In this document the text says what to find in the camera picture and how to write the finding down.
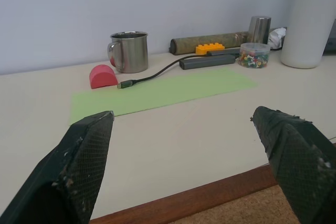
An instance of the green sheet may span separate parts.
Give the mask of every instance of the green sheet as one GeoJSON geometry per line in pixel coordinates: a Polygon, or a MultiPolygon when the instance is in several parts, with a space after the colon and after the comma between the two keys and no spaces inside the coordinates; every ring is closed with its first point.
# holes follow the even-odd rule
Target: green sheet
{"type": "Polygon", "coordinates": [[[170,78],[158,77],[126,89],[106,87],[72,97],[70,123],[106,110],[115,116],[163,107],[211,95],[247,89],[256,84],[224,67],[170,78]]]}

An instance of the container lid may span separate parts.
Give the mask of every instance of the container lid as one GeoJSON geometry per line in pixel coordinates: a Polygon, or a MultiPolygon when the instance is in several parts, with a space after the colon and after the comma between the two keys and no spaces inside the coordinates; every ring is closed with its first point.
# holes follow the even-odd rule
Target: container lid
{"type": "Polygon", "coordinates": [[[269,53],[271,46],[267,44],[262,44],[262,43],[244,43],[241,44],[240,48],[244,51],[252,51],[255,53],[269,53]]]}

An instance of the plastic container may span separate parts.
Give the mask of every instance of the plastic container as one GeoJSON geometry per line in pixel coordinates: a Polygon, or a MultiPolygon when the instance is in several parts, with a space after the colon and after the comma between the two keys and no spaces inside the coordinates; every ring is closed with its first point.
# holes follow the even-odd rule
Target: plastic container
{"type": "Polygon", "coordinates": [[[247,68],[267,66],[271,46],[261,43],[244,43],[240,46],[238,64],[247,68]]]}
{"type": "Polygon", "coordinates": [[[294,68],[317,67],[335,17],[335,0],[294,0],[281,62],[294,68]]]}

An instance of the stainless steel mug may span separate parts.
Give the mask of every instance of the stainless steel mug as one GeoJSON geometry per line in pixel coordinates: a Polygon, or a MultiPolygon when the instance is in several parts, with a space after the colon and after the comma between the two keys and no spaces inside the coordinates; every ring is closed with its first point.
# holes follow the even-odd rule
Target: stainless steel mug
{"type": "Polygon", "coordinates": [[[247,42],[267,44],[270,26],[270,17],[253,16],[248,30],[247,42]]]}
{"type": "Polygon", "coordinates": [[[107,47],[111,64],[121,73],[138,73],[148,68],[147,33],[124,31],[112,34],[107,47]]]}

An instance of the desk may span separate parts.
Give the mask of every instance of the desk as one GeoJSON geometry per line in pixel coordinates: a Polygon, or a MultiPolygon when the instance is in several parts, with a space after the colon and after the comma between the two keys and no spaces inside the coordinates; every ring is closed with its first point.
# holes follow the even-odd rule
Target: desk
{"type": "MultiPolygon", "coordinates": [[[[249,120],[260,105],[299,115],[336,137],[336,57],[323,57],[315,69],[294,69],[282,65],[279,55],[273,52],[265,69],[227,66],[257,82],[256,88],[116,117],[92,218],[267,163],[249,120]]],[[[147,77],[177,58],[151,56],[147,71],[118,79],[147,77]]],[[[67,131],[71,95],[90,90],[89,72],[96,65],[0,76],[0,212],[67,131]]],[[[176,66],[160,78],[192,71],[204,70],[176,66]]]]}

